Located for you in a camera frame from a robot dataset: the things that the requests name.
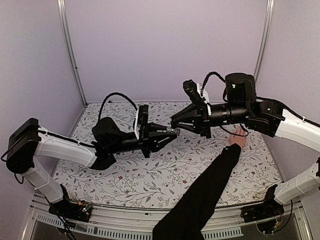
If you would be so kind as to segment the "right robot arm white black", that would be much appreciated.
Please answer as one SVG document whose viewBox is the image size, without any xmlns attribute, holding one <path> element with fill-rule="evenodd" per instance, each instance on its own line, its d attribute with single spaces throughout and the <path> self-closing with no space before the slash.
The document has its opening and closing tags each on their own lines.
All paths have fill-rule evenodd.
<svg viewBox="0 0 320 240">
<path fill-rule="evenodd" d="M 205 86 L 211 76 L 225 84 L 224 103 L 211 104 Z M 248 133 L 254 130 L 269 137 L 287 139 L 314 151 L 320 150 L 320 125 L 294 112 L 284 103 L 256 94 L 255 78 L 246 73 L 230 73 L 222 77 L 209 72 L 202 84 L 183 82 L 183 90 L 191 103 L 171 117 L 171 127 L 184 129 L 209 139 L 212 127 L 221 129 L 239 124 Z"/>
</svg>

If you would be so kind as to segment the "black sleeved forearm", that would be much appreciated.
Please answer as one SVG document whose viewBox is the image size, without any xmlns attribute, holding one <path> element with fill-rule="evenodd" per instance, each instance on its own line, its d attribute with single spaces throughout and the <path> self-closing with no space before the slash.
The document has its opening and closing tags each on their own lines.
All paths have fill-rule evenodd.
<svg viewBox="0 0 320 240">
<path fill-rule="evenodd" d="M 174 208 L 155 225 L 152 230 L 154 240 L 204 239 L 201 230 L 214 214 L 241 150 L 236 143 L 223 149 Z"/>
</svg>

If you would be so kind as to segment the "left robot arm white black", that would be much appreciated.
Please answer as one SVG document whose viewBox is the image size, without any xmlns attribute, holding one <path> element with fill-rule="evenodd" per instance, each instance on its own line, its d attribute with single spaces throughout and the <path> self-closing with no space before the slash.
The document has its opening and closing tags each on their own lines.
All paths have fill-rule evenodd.
<svg viewBox="0 0 320 240">
<path fill-rule="evenodd" d="M 120 130 L 111 117 L 103 117 L 92 128 L 94 141 L 81 142 L 40 127 L 36 118 L 28 119 L 10 137 L 8 149 L 1 156 L 7 169 L 28 180 L 63 216 L 74 213 L 68 195 L 36 159 L 51 157 L 80 164 L 93 170 L 106 170 L 116 162 L 115 154 L 140 150 L 145 158 L 175 140 L 180 132 L 149 122 L 149 107 L 136 111 L 134 130 Z"/>
</svg>

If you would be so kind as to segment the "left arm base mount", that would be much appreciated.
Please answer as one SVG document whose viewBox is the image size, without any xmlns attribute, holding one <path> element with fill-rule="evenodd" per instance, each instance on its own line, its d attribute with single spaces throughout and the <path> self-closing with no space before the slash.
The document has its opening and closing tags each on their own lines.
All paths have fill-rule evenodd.
<svg viewBox="0 0 320 240">
<path fill-rule="evenodd" d="M 88 223 L 92 214 L 92 204 L 85 200 L 77 203 L 71 202 L 66 188 L 60 184 L 62 189 L 62 200 L 50 203 L 48 212 L 61 218 Z"/>
</svg>

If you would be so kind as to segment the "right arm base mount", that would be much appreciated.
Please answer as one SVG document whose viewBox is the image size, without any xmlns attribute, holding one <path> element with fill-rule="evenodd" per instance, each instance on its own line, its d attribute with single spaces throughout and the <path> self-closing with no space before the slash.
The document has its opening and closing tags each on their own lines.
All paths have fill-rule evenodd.
<svg viewBox="0 0 320 240">
<path fill-rule="evenodd" d="M 257 229 L 265 235 L 274 234 L 277 231 L 283 217 L 284 207 L 274 200 L 275 190 L 278 185 L 272 185 L 265 193 L 262 203 L 241 208 L 240 216 L 245 223 L 256 222 L 272 218 L 272 220 L 258 223 Z"/>
</svg>

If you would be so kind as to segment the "person's bare hand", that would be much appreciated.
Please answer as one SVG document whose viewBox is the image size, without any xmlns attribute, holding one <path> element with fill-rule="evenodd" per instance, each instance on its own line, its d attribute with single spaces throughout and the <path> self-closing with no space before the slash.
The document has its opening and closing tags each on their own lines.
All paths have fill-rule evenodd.
<svg viewBox="0 0 320 240">
<path fill-rule="evenodd" d="M 234 134 L 229 138 L 230 145 L 238 145 L 243 149 L 247 143 L 246 132 L 239 126 Z"/>
</svg>

